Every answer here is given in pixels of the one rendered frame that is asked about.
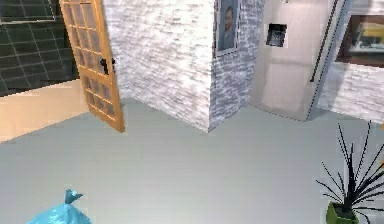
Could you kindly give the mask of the grey fridge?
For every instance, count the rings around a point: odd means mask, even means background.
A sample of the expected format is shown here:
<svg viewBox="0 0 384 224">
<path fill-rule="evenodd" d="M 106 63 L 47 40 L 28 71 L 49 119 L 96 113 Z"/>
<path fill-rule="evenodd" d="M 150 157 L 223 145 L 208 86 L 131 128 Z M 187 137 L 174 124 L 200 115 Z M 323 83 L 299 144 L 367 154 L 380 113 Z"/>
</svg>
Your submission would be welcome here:
<svg viewBox="0 0 384 224">
<path fill-rule="evenodd" d="M 332 0 L 265 0 L 251 105 L 294 120 L 309 118 L 348 1 L 337 4 L 315 80 L 309 82 Z"/>
</svg>

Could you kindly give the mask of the dark wood framed window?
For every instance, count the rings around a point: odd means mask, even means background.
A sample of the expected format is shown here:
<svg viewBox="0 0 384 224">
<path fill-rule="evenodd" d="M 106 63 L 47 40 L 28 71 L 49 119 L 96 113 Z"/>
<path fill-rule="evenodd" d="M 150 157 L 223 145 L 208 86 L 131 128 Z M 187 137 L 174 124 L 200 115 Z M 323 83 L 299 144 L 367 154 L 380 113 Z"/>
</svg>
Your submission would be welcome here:
<svg viewBox="0 0 384 224">
<path fill-rule="evenodd" d="M 384 68 L 384 15 L 352 15 L 336 62 Z"/>
</svg>

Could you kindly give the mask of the wooden glazed room door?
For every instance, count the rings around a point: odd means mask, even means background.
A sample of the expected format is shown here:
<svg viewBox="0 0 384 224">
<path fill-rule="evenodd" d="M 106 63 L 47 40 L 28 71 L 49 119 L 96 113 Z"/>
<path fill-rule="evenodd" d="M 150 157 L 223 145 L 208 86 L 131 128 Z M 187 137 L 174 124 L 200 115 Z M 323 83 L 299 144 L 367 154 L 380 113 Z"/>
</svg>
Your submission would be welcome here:
<svg viewBox="0 0 384 224">
<path fill-rule="evenodd" d="M 87 106 L 95 116 L 123 133 L 124 116 L 102 0 L 59 0 L 59 4 Z M 106 59 L 109 75 L 100 65 L 102 58 Z"/>
</svg>

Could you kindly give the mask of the dark spiky house plant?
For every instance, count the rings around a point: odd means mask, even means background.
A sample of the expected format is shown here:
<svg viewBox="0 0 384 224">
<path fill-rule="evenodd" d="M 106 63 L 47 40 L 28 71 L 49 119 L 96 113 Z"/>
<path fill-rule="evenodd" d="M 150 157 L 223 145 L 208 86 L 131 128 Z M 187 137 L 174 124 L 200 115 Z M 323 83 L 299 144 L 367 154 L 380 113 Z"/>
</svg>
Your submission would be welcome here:
<svg viewBox="0 0 384 224">
<path fill-rule="evenodd" d="M 324 170 L 326 171 L 327 175 L 331 178 L 332 182 L 335 184 L 337 189 L 340 191 L 341 195 L 337 195 L 336 192 L 332 190 L 330 186 L 317 180 L 317 183 L 319 185 L 325 187 L 328 190 L 328 193 L 323 193 L 323 196 L 331 198 L 330 202 L 341 204 L 344 212 L 352 210 L 355 213 L 356 217 L 357 215 L 363 216 L 366 220 L 366 224 L 372 223 L 369 216 L 363 213 L 363 210 L 384 212 L 384 208 L 360 206 L 360 203 L 362 202 L 373 201 L 374 197 L 384 195 L 384 190 L 379 191 L 379 188 L 384 187 L 384 162 L 381 162 L 380 165 L 374 170 L 374 172 L 369 175 L 369 172 L 375 165 L 376 160 L 378 159 L 380 154 L 384 152 L 384 143 L 378 149 L 375 157 L 369 164 L 369 167 L 364 172 L 363 177 L 359 179 L 365 154 L 367 153 L 368 149 L 368 140 L 371 131 L 371 124 L 371 121 L 367 123 L 367 134 L 364 140 L 364 145 L 357 168 L 354 168 L 353 166 L 354 144 L 351 143 L 350 148 L 347 148 L 347 143 L 344 138 L 342 127 L 341 125 L 338 125 L 338 142 L 348 171 L 346 179 L 342 177 L 340 172 L 337 173 L 338 179 L 335 179 L 329 169 L 326 167 L 325 163 L 322 162 Z"/>
</svg>

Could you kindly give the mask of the green plant pot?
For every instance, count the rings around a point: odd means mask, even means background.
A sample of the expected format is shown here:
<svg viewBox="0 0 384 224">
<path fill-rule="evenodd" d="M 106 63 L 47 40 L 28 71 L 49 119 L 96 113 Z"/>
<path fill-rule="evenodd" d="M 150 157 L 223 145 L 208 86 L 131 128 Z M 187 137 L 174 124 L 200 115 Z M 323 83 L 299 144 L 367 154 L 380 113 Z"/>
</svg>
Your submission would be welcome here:
<svg viewBox="0 0 384 224">
<path fill-rule="evenodd" d="M 326 212 L 326 224 L 359 224 L 359 220 L 352 210 L 344 212 L 341 204 L 330 202 Z"/>
</svg>

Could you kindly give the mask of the blue tied garbage bag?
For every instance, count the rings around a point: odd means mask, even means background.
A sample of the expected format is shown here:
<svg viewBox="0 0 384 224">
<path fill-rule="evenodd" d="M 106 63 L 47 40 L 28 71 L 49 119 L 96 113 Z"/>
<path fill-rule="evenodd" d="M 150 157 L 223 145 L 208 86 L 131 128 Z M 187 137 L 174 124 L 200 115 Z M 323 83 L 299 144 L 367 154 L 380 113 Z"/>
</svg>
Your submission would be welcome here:
<svg viewBox="0 0 384 224">
<path fill-rule="evenodd" d="M 87 215 L 73 206 L 73 203 L 81 197 L 81 193 L 67 189 L 62 204 L 37 214 L 26 224 L 92 224 Z"/>
</svg>

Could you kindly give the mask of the framed portrait picture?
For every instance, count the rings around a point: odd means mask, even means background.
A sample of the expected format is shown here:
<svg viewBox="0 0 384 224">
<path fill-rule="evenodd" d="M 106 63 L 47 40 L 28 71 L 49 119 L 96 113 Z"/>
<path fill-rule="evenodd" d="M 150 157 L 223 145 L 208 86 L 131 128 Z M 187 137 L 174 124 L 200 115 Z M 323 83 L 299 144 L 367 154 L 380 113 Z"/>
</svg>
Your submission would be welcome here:
<svg viewBox="0 0 384 224">
<path fill-rule="evenodd" d="M 222 56 L 237 50 L 239 0 L 217 0 L 215 54 Z"/>
</svg>

